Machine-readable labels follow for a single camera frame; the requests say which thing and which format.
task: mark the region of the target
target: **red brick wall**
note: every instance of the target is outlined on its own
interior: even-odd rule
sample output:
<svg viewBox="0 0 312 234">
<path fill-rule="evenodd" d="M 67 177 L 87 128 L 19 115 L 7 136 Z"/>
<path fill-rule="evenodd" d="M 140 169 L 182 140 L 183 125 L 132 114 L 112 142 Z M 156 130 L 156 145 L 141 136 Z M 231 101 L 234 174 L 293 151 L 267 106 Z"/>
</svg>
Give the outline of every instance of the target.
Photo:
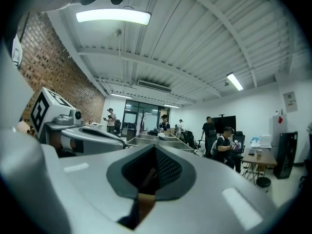
<svg viewBox="0 0 312 234">
<path fill-rule="evenodd" d="M 25 19 L 26 15 L 19 23 L 19 38 Z M 32 107 L 42 87 L 60 94 L 80 109 L 85 121 L 95 119 L 100 122 L 104 97 L 69 57 L 46 14 L 30 14 L 21 46 L 23 57 L 20 72 L 35 92 L 23 112 L 26 122 L 29 122 Z"/>
</svg>

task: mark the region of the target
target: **ceiling light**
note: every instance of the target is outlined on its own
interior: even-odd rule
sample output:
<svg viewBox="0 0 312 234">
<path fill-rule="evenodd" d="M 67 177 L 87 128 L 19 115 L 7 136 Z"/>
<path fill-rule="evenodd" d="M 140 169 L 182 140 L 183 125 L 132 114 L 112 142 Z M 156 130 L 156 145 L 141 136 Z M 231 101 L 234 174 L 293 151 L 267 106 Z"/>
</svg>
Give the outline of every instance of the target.
<svg viewBox="0 0 312 234">
<path fill-rule="evenodd" d="M 242 85 L 239 83 L 238 79 L 235 77 L 233 73 L 229 73 L 226 77 L 234 84 L 234 86 L 239 90 L 243 90 Z"/>
<path fill-rule="evenodd" d="M 132 97 L 130 96 L 122 96 L 122 95 L 117 95 L 117 94 L 111 94 L 113 96 L 119 96 L 119 97 L 124 97 L 124 98 L 128 98 L 128 99 L 132 99 Z"/>
<path fill-rule="evenodd" d="M 119 20 L 136 22 L 147 25 L 151 19 L 151 13 L 132 9 L 99 9 L 76 13 L 77 21 L 93 20 Z"/>
<path fill-rule="evenodd" d="M 175 108 L 180 108 L 178 106 L 173 106 L 173 105 L 167 105 L 167 104 L 164 104 L 165 107 L 175 107 Z"/>
</svg>

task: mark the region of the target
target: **white ceiling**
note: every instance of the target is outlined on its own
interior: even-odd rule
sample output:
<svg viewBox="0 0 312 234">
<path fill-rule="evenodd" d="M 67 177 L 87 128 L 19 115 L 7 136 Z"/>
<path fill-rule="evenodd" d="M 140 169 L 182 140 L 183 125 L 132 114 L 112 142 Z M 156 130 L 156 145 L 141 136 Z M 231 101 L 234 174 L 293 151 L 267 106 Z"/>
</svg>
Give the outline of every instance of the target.
<svg viewBox="0 0 312 234">
<path fill-rule="evenodd" d="M 250 89 L 274 82 L 276 72 L 311 69 L 308 45 L 279 0 L 124 0 L 124 6 L 150 12 L 149 25 L 77 22 L 77 12 L 116 7 L 108 0 L 48 13 L 71 57 L 105 95 L 187 105 L 236 93 L 224 86 L 230 72 Z M 172 92 L 141 88 L 140 79 Z"/>
</svg>

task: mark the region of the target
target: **wooden table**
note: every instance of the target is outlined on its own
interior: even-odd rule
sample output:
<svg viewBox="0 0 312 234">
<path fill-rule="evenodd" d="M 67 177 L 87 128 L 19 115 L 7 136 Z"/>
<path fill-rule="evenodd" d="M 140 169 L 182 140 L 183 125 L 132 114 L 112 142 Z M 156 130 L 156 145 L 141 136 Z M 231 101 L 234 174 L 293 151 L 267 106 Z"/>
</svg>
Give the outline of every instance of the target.
<svg viewBox="0 0 312 234">
<path fill-rule="evenodd" d="M 250 181 L 253 180 L 253 183 L 255 183 L 255 177 L 259 178 L 260 176 L 260 169 L 263 168 L 263 176 L 265 175 L 266 169 L 273 168 L 277 165 L 276 160 L 274 159 L 273 155 L 271 154 L 269 149 L 262 149 L 262 154 L 260 156 L 257 155 L 257 151 L 255 150 L 254 155 L 249 155 L 249 150 L 246 149 L 244 152 L 244 156 L 242 159 L 243 163 L 248 163 L 248 166 L 245 167 L 245 170 L 243 172 L 243 177 L 245 177 L 247 174 L 247 178 L 250 176 L 250 174 L 253 174 L 253 177 L 250 179 Z"/>
</svg>

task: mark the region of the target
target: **television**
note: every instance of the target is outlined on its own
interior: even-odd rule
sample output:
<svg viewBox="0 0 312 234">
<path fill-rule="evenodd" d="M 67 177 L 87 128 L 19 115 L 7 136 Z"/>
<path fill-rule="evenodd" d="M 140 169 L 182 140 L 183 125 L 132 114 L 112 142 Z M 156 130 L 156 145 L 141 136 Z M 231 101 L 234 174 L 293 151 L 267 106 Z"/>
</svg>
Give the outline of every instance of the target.
<svg viewBox="0 0 312 234">
<path fill-rule="evenodd" d="M 212 118 L 217 134 L 222 134 L 225 127 L 232 127 L 236 131 L 236 116 L 225 116 Z"/>
</svg>

